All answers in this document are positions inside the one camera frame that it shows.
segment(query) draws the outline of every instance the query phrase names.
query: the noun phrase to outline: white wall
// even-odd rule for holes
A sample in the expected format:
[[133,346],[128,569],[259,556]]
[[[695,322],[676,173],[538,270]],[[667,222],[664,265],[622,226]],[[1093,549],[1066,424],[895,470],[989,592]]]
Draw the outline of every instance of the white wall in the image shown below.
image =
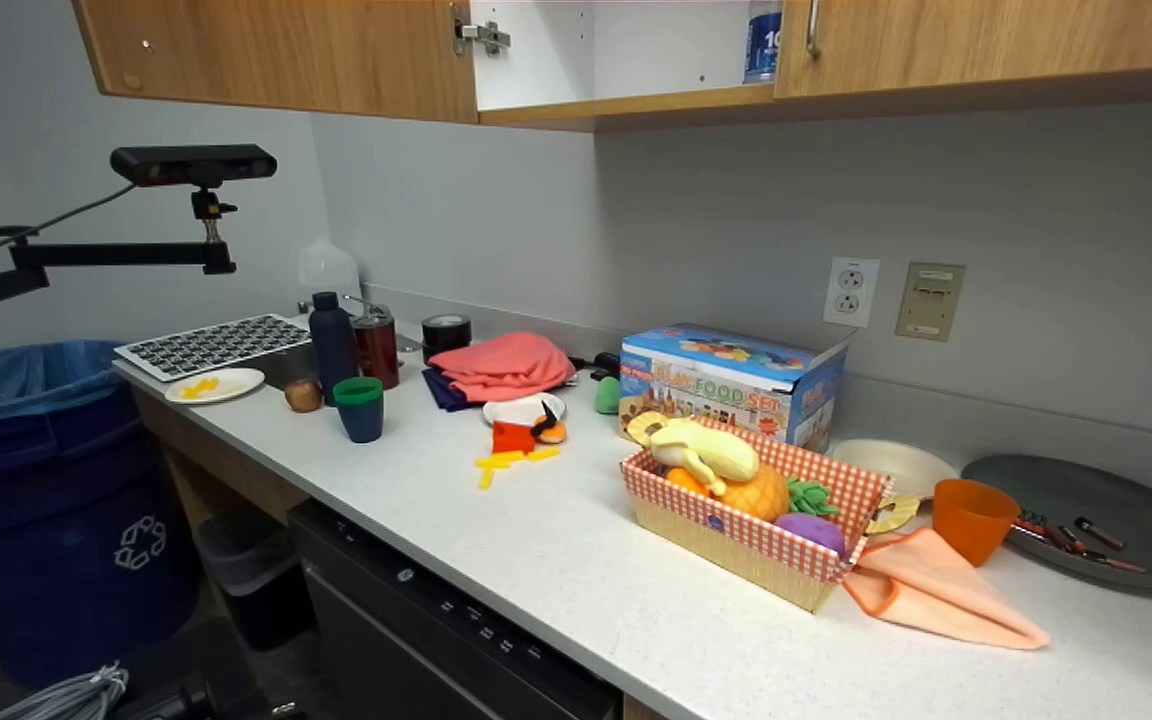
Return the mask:
[[[403,307],[462,305],[593,338],[707,322],[818,342],[829,256],[886,259],[851,346],[876,382],[1152,428],[1152,109],[695,134],[493,134],[105,100],[68,0],[0,0],[0,226],[122,179],[116,144],[257,140],[224,186],[240,277],[58,274],[0,346],[145,338],[288,307],[328,227]],[[187,192],[133,192],[58,239],[191,239]],[[969,265],[951,346],[894,338],[907,259]]]

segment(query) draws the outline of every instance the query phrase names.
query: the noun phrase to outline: yellow toy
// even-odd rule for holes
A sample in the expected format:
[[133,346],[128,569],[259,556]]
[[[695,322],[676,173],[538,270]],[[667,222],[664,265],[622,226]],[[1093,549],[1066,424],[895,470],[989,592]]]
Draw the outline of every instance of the yellow toy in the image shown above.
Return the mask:
[[626,431],[659,466],[690,470],[707,497],[728,497],[728,484],[762,476],[762,456],[750,440],[695,419],[640,412]]

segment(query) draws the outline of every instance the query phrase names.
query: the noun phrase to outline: cabinet door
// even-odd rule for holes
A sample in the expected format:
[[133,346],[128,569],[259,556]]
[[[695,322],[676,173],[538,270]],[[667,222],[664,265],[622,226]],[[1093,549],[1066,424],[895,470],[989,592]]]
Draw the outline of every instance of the cabinet door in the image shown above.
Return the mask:
[[112,98],[478,120],[465,0],[78,0]]
[[785,43],[780,98],[1152,74],[1152,0],[792,0]]

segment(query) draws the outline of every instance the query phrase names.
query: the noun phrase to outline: gray plate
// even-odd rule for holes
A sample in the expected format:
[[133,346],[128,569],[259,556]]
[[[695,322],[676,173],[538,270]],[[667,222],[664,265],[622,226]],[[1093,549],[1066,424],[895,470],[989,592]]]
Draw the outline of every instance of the gray plate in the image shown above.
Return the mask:
[[1016,552],[1093,586],[1152,597],[1152,487],[1049,456],[981,456],[963,470],[963,476],[1011,494],[1025,514],[1040,514],[1049,523],[1071,523],[1076,516],[1093,516],[1095,528],[1123,540],[1123,552],[1114,556],[1141,563],[1145,573],[1067,556],[1051,545],[1011,531],[1007,545]]

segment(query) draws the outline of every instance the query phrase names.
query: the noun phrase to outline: upper cabinet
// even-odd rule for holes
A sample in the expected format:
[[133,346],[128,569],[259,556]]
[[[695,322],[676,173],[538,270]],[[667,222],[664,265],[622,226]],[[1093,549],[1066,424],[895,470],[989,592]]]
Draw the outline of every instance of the upper cabinet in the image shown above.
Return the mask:
[[1152,98],[1152,0],[78,0],[112,98],[462,125],[714,125]]

